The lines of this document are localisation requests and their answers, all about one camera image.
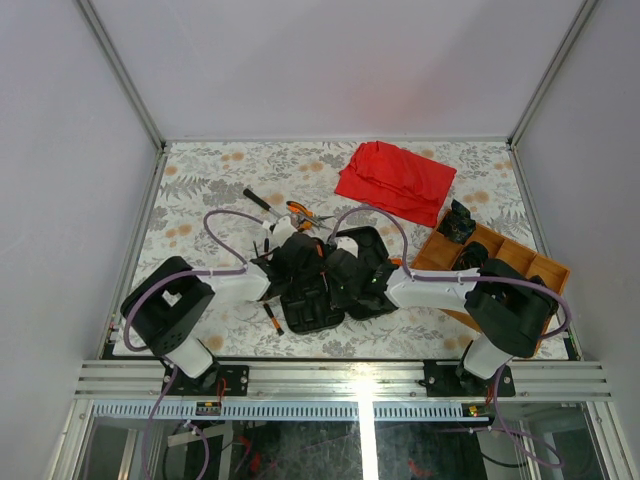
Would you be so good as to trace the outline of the black plastic tool case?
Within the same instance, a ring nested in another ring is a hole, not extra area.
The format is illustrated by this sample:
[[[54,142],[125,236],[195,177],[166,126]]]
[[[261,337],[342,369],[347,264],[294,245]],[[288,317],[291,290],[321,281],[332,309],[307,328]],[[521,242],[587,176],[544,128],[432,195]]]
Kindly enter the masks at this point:
[[[298,234],[273,256],[289,275],[280,303],[295,334],[335,328],[346,316],[363,321],[397,309],[385,290],[398,266],[378,231],[356,227],[340,231],[336,239],[353,240],[356,252],[341,253],[335,243]]]

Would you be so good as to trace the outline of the small orange black screwdriver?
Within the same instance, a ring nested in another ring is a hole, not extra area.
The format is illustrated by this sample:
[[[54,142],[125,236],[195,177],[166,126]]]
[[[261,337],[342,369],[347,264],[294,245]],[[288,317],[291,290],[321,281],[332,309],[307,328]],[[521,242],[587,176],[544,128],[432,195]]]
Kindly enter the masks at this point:
[[[270,305],[266,302],[263,303],[263,308],[267,314],[267,316],[269,317],[270,321],[272,322],[272,325],[274,326],[278,336],[283,336],[284,335],[284,330],[282,329],[280,323],[278,322],[273,310],[271,309]]]

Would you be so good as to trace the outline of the aluminium front rail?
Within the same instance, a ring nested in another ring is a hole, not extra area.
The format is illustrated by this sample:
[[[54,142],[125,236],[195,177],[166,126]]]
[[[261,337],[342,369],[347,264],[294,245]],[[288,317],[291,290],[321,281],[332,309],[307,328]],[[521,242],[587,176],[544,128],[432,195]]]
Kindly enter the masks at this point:
[[[368,405],[379,420],[480,420],[495,404],[561,406],[609,402],[603,367],[594,361],[516,361],[508,366],[515,396],[432,398],[418,384],[423,361],[244,361],[244,397],[174,396],[170,373],[153,360],[87,361],[75,390],[96,415],[155,419],[355,420]]]

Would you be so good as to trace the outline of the red folded cloth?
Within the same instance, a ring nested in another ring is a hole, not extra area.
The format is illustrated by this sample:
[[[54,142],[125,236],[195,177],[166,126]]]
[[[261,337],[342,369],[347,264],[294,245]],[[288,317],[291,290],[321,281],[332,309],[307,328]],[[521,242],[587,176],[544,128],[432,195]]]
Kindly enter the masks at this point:
[[[335,193],[434,227],[456,173],[453,167],[398,146],[366,142],[340,172]]]

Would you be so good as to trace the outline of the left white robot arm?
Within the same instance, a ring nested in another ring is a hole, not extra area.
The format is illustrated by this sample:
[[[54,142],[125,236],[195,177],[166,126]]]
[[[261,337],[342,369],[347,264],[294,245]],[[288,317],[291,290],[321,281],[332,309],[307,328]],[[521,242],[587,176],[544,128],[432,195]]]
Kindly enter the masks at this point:
[[[218,385],[219,371],[214,355],[193,334],[205,310],[281,296],[296,280],[320,271],[323,253],[320,239],[295,232],[238,269],[197,270],[173,256],[122,303],[125,346],[132,352],[148,349],[177,367],[195,393],[208,394]]]

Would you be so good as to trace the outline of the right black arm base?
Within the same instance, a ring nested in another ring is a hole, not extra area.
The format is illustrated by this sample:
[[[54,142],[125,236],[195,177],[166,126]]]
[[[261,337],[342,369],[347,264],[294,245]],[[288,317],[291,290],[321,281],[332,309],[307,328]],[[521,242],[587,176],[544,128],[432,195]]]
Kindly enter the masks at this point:
[[[494,393],[495,385],[498,385],[500,397],[515,396],[509,367],[489,379],[481,379],[467,372],[461,362],[454,360],[424,360],[423,378],[418,384],[432,398],[487,397]]]

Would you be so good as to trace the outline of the black handled hammer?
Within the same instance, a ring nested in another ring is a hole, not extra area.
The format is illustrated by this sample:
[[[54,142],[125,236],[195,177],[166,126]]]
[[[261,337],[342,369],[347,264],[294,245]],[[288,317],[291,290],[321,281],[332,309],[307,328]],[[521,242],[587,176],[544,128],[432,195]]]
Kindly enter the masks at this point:
[[[257,206],[259,206],[262,210],[266,211],[267,213],[271,214],[272,216],[274,216],[277,219],[283,218],[284,215],[282,213],[280,213],[278,210],[276,210],[273,206],[271,206],[267,201],[265,201],[264,199],[262,199],[261,197],[259,197],[257,194],[255,194],[251,189],[249,188],[245,188],[243,190],[243,195],[251,200],[254,204],[256,204]]]

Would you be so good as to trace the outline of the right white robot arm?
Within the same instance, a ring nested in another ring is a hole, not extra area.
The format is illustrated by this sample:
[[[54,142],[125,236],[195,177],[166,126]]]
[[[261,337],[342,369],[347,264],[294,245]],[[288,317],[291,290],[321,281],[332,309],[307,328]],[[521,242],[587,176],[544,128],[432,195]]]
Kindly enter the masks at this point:
[[[378,313],[393,306],[437,308],[465,313],[480,328],[456,369],[458,387],[478,394],[496,372],[515,357],[530,358],[546,332],[548,319],[561,307],[561,297],[543,284],[526,280],[499,259],[480,268],[429,271],[383,262],[367,266],[339,248],[325,263],[338,298]]]

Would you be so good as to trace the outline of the orange black pliers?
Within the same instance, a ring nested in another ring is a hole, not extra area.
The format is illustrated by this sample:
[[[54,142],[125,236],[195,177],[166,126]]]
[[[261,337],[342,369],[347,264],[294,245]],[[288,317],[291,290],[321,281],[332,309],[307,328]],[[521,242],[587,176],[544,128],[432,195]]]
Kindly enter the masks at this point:
[[[305,207],[303,204],[296,201],[287,201],[287,209],[292,213],[297,221],[297,228],[299,231],[311,230],[311,229],[328,229],[325,221],[331,219],[332,216],[319,216]]]

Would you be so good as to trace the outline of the large orange handled screwdriver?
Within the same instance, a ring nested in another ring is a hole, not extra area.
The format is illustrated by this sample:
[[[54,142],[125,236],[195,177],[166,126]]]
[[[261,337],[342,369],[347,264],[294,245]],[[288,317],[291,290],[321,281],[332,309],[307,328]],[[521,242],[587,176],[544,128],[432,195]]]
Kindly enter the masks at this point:
[[[324,284],[324,287],[325,287],[325,290],[326,290],[326,295],[330,299],[331,298],[331,289],[330,289],[330,284],[329,284],[329,280],[328,280],[326,271],[322,270],[320,272],[320,275],[321,275],[321,278],[323,280],[323,284]]]

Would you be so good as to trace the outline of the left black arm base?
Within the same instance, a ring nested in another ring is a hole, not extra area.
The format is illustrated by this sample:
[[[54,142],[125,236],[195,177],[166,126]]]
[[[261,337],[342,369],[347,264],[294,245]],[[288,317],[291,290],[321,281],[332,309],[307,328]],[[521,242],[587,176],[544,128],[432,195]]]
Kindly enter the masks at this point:
[[[204,396],[225,399],[244,397],[249,386],[248,365],[224,365],[214,363],[203,375],[193,379],[178,370],[176,379],[169,387],[169,395]]]

